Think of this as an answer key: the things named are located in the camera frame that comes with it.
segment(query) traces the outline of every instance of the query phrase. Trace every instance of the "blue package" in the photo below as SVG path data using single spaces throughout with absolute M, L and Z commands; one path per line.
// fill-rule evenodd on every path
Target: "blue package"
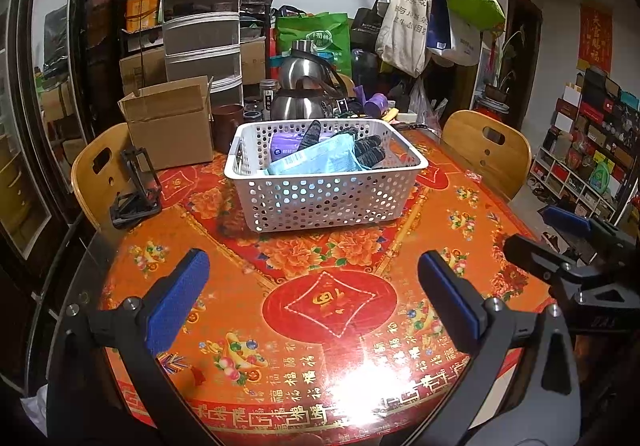
M 369 170 L 356 159 L 354 144 L 348 133 L 336 135 L 272 162 L 267 172 L 270 175 L 310 175 Z

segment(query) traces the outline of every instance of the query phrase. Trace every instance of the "stainless steel kettle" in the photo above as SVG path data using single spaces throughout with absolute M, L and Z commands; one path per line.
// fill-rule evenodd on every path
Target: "stainless steel kettle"
M 312 60 L 304 57 L 305 54 L 311 54 L 321 60 Z M 303 77 L 315 77 L 327 84 L 331 84 L 331 79 L 327 72 L 325 63 L 318 56 L 314 42 L 309 40 L 296 40 L 291 44 L 291 55 L 282 62 L 280 67 L 280 86 L 285 90 L 295 90 L 296 85 Z
M 331 118 L 338 99 L 347 97 L 342 78 L 328 61 L 313 54 L 313 50 L 312 42 L 306 40 L 292 44 L 291 55 L 280 68 L 282 88 L 271 103 L 272 121 Z M 330 74 L 338 82 L 338 90 L 334 88 Z M 307 83 L 312 89 L 305 90 Z

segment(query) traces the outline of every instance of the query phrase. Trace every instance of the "chair handle hole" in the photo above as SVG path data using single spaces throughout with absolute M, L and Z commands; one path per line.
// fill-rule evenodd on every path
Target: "chair handle hole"
M 107 165 L 107 163 L 111 160 L 111 150 L 109 148 L 105 148 L 98 155 L 95 156 L 94 165 L 92 168 L 94 169 L 94 173 L 97 175 L 102 171 L 102 169 Z
M 482 128 L 482 135 L 485 139 L 496 143 L 498 146 L 502 146 L 504 144 L 504 135 L 490 126 Z

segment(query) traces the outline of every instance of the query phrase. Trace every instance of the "white tote bag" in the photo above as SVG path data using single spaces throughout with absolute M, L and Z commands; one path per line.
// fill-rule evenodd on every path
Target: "white tote bag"
M 475 66 L 481 47 L 478 28 L 451 12 L 447 0 L 432 1 L 427 34 L 430 52 L 461 66 Z
M 428 63 L 426 50 L 430 0 L 390 0 L 376 41 L 385 62 L 418 77 Z

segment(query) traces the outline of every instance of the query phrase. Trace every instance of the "metal screw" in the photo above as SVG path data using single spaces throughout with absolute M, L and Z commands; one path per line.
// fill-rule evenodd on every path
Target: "metal screw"
M 140 298 L 136 298 L 135 296 L 127 298 L 124 302 L 122 302 L 125 310 L 127 311 L 134 311 L 138 309 L 140 307 L 140 303 Z
M 504 309 L 504 303 L 500 298 L 487 298 L 484 302 L 488 304 L 488 307 L 494 312 L 500 312 Z
M 78 307 L 78 305 L 76 305 L 75 303 L 69 305 L 66 308 L 66 315 L 67 316 L 75 316 L 79 312 L 80 312 L 80 307 Z
M 559 316 L 562 315 L 562 310 L 560 309 L 560 307 L 557 304 L 551 304 L 549 305 L 549 307 L 546 308 L 546 310 L 549 311 L 549 314 L 551 314 L 554 318 L 558 318 Z

